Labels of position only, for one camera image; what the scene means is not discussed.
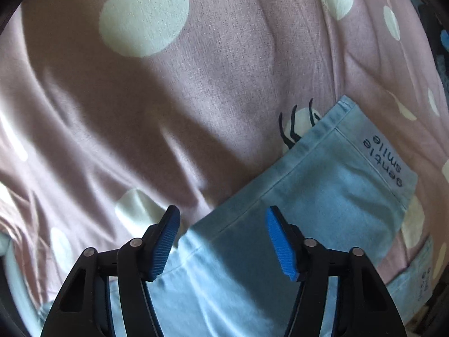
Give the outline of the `pink polka dot bedsheet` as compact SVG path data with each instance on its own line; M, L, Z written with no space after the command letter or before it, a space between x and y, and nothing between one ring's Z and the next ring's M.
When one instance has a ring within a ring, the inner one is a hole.
M448 264L448 107L412 0L24 0L1 34L1 230L43 308L181 210L161 284L261 314L266 195L398 296Z

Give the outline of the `light blue denim pants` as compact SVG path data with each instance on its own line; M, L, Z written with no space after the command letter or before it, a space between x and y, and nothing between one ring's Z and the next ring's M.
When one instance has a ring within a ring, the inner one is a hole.
M178 235L175 206L118 250L87 248L44 336L405 336L430 252L386 286L417 175L347 97Z

